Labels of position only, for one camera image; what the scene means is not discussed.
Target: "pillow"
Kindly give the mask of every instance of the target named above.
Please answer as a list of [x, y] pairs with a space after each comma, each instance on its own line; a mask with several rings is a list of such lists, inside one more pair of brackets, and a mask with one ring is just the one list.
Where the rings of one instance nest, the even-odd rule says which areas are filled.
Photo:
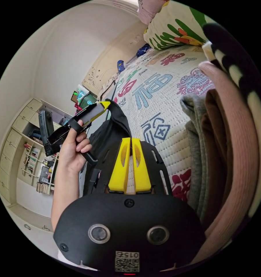
[[149, 25], [166, 1], [168, 0], [138, 0], [137, 14], [142, 23]]
[[214, 22], [203, 13], [184, 4], [167, 1], [144, 32], [144, 40], [162, 50], [178, 44], [202, 46], [208, 39], [202, 26]]

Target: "bed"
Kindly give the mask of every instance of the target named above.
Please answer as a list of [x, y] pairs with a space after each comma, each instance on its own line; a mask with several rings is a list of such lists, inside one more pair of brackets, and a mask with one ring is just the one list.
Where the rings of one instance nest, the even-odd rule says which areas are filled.
[[[128, 118], [132, 136], [159, 151], [173, 194], [183, 201], [189, 194], [191, 155], [185, 129], [189, 118], [182, 111], [180, 98], [188, 93], [205, 94], [214, 88], [198, 69], [198, 64], [205, 60], [198, 46], [151, 49], [119, 75], [113, 95]], [[128, 193], [134, 192], [132, 166], [131, 159]]]

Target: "hand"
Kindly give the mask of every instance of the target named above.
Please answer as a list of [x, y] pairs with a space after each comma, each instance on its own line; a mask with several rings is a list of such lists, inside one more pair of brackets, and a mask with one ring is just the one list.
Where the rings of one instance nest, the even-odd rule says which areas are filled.
[[[82, 126], [83, 122], [79, 120], [78, 124]], [[60, 149], [58, 166], [65, 171], [78, 174], [86, 163], [86, 159], [81, 153], [86, 153], [91, 149], [92, 145], [86, 133], [82, 132], [77, 136], [77, 132], [71, 128]]]

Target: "black and white striped fabric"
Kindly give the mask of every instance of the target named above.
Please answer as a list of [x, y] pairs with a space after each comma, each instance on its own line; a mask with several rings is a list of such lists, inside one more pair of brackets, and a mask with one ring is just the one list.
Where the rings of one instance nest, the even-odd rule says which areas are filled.
[[225, 71], [240, 89], [252, 113], [258, 135], [260, 170], [256, 193], [248, 212], [251, 218], [261, 202], [261, 75], [249, 54], [222, 26], [203, 26], [208, 42], [203, 46], [207, 59]]

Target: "yellow plastic part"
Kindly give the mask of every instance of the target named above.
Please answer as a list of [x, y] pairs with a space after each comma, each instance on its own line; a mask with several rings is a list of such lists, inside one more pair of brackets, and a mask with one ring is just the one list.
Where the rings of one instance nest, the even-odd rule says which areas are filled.
[[111, 191], [127, 192], [131, 138], [123, 138], [108, 187]]
[[133, 149], [133, 176], [135, 192], [144, 192], [151, 190], [151, 182], [143, 156], [142, 147], [138, 138], [132, 139]]
[[95, 115], [93, 118], [91, 118], [90, 121], [86, 122], [84, 125], [86, 125], [90, 122], [93, 122], [96, 118], [98, 118], [100, 115], [102, 115], [107, 110], [108, 106], [110, 105], [109, 101], [104, 101], [104, 102], [99, 102], [99, 103], [102, 105], [103, 110], [100, 113], [98, 113], [97, 115]]
[[100, 102], [100, 103], [103, 105], [103, 107], [104, 107], [104, 112], [105, 112], [106, 109], [109, 107], [110, 102], [109, 102], [109, 101], [102, 101], [102, 102]]

